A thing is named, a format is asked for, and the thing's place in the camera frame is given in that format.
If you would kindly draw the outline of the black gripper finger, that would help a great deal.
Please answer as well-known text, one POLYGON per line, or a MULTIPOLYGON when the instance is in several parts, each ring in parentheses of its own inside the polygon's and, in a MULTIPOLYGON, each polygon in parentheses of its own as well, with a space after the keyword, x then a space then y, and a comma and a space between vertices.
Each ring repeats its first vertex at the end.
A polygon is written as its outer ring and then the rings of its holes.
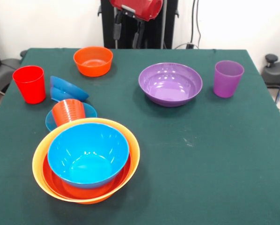
POLYGON ((144 21, 138 21, 138 30, 134 35, 133 48, 140 48, 142 38, 143 38, 144 29, 145 29, 145 22, 144 21))
POLYGON ((122 27, 122 11, 118 11, 114 18, 114 26, 113 26, 113 38, 120 39, 121 35, 121 27, 122 27))

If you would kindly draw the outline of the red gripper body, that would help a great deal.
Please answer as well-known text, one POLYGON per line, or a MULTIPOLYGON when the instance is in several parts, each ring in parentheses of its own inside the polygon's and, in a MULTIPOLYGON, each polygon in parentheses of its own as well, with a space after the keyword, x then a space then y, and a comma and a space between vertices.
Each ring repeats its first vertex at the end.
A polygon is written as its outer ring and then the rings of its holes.
POLYGON ((163 0, 109 0, 124 15, 144 21, 155 19, 161 11, 163 0))

